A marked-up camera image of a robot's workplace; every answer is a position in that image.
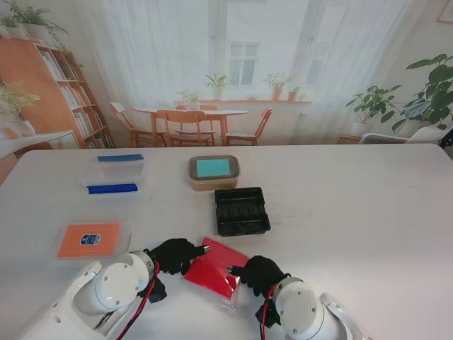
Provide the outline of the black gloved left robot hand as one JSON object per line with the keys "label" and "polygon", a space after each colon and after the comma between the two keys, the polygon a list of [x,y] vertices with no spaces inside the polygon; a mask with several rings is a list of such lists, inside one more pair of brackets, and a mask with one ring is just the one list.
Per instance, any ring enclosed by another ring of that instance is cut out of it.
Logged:
{"label": "black gloved left robot hand", "polygon": [[168,239],[152,250],[144,250],[151,260],[160,265],[161,271],[171,275],[180,273],[182,276],[189,271],[194,259],[209,251],[210,246],[195,246],[185,238]]}

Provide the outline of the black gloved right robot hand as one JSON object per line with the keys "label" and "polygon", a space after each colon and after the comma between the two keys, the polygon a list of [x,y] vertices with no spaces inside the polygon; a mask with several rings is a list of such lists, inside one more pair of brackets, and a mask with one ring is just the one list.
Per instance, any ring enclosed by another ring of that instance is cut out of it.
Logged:
{"label": "black gloved right robot hand", "polygon": [[239,277],[241,283],[251,288],[256,297],[262,295],[265,298],[272,287],[290,277],[273,260],[261,255],[251,257],[244,266],[229,266],[227,271]]}

